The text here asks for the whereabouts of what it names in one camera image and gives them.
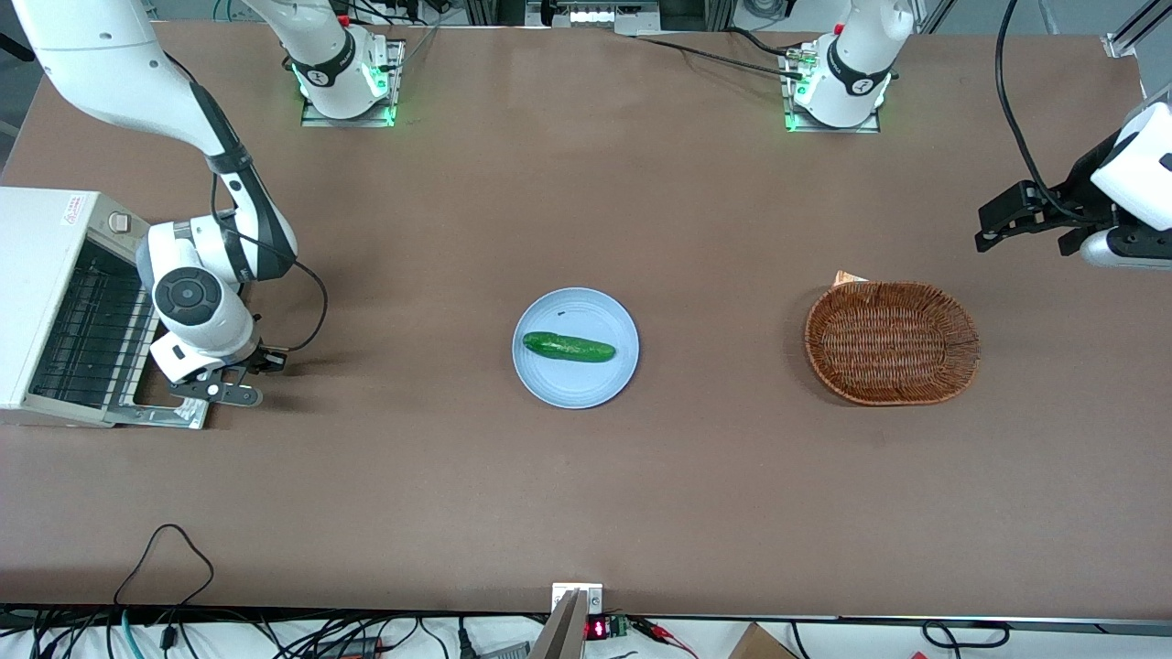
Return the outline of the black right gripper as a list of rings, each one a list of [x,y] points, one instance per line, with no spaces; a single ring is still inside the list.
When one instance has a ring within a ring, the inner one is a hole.
[[[244,379],[246,375],[280,373],[288,364],[288,351],[265,345],[248,346],[223,359],[222,379]]]

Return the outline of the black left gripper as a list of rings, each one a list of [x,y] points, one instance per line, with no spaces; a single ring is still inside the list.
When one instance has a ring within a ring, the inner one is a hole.
[[[1116,147],[1118,137],[1119,133],[1113,131],[1101,140],[1098,145],[1076,159],[1067,179],[1055,186],[1059,206],[1077,216],[1075,220],[1067,218],[1067,225],[1071,230],[1059,236],[1058,249],[1063,257],[1123,257],[1118,251],[1118,239],[1111,233],[1118,226],[1116,204],[1091,181],[1091,176]],[[1055,223],[1047,216],[1051,206],[1049,192],[1049,189],[1035,182],[1021,181],[981,206],[980,230],[974,237],[979,254],[992,251],[1010,237],[1052,230]]]

